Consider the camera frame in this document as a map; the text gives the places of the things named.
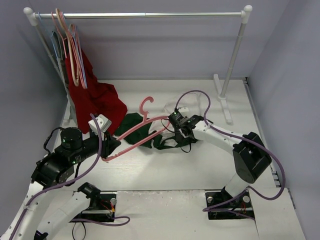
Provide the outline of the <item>white green raglan t shirt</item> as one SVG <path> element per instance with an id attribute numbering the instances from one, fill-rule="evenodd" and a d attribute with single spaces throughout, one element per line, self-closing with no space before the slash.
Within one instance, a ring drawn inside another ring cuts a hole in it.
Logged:
<path id="1" fill-rule="evenodd" d="M 178 107 L 188 107 L 189 112 L 181 113 L 184 117 L 190 118 L 193 115 L 201 115 L 201 101 L 199 92 L 188 93 L 183 96 L 182 99 L 179 99 L 179 97 L 179 95 L 176 95 L 169 98 L 160 111 L 159 115 L 170 115 L 175 110 L 176 104 L 178 104 Z M 114 135 L 117 137 L 121 136 L 132 127 L 141 123 L 142 120 L 143 116 L 138 112 L 127 113 L 119 127 L 116 129 Z M 159 131 L 167 123 L 169 123 L 167 118 L 154 121 L 134 131 L 133 133 L 125 137 L 124 140 L 128 144 L 134 145 L 140 140 L 150 136 L 154 132 Z M 165 150 L 172 148 L 182 148 L 189 145 L 178 145 L 175 140 L 174 128 L 171 124 L 169 124 L 165 131 L 153 137 L 151 140 L 143 143 L 141 146 L 149 149 L 154 148 L 157 150 Z"/>

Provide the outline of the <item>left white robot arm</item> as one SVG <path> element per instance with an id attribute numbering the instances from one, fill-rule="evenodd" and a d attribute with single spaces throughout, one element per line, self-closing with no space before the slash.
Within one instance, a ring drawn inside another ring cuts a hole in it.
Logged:
<path id="1" fill-rule="evenodd" d="M 31 175 L 25 199 L 2 240 L 50 240 L 57 232 L 86 208 L 96 209 L 100 204 L 100 190 L 86 182 L 71 197 L 69 203 L 57 210 L 48 220 L 43 217 L 58 192 L 87 175 L 89 167 L 81 175 L 71 178 L 74 166 L 91 156 L 96 159 L 108 157 L 121 142 L 108 132 L 90 132 L 83 139 L 76 127 L 62 128 L 61 144 L 36 163 Z"/>

